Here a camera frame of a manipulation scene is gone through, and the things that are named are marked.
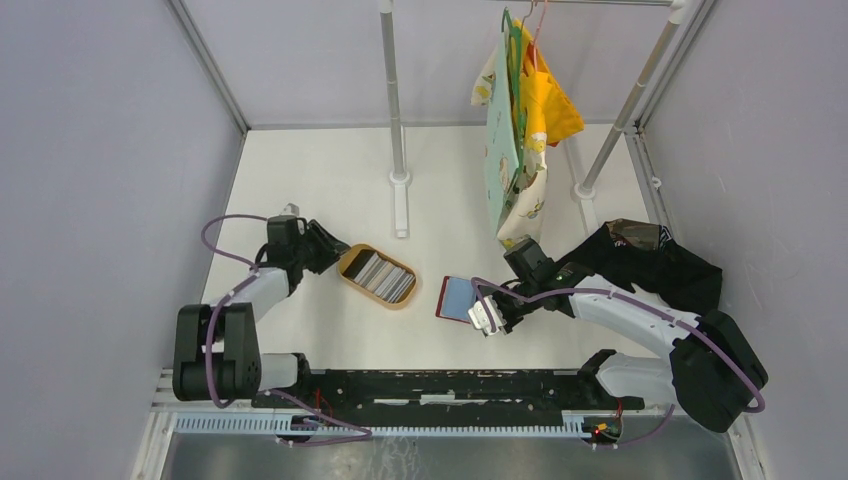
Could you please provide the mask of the yellow oval card tray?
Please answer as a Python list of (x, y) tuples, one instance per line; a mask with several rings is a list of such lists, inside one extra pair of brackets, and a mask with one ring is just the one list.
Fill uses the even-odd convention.
[(337, 271), (355, 290), (390, 310), (404, 308), (418, 286), (411, 267), (367, 244), (344, 253)]

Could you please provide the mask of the red card holder wallet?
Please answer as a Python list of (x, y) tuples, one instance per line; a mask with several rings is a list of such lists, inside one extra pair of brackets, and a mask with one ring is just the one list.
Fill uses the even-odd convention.
[(445, 276), (442, 281), (435, 316), (440, 319), (470, 324), (468, 311), (476, 296), (469, 279)]

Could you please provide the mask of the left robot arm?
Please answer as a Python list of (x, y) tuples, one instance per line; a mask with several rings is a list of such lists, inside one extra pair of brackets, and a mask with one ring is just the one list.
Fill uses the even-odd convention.
[(246, 278), (221, 297), (177, 313), (172, 391), (179, 401), (225, 408), (275, 389), (297, 408), (313, 397), (304, 355), (261, 352), (257, 324), (296, 291), (306, 272), (322, 274), (350, 247), (319, 222), (296, 214), (264, 222), (266, 241), (246, 260)]

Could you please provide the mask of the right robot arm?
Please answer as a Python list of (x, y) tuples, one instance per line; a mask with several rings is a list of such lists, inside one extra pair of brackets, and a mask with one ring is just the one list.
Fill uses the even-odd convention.
[(675, 309), (637, 296), (580, 262), (555, 261), (533, 239), (504, 255), (517, 277), (512, 287), (471, 281), (468, 315), (486, 336), (509, 333), (538, 310), (562, 313), (609, 329), (651, 352), (634, 357), (597, 353), (577, 382), (580, 400), (602, 408), (615, 397), (638, 397), (681, 408), (692, 420), (724, 433), (743, 414), (764, 411), (768, 373), (728, 314)]

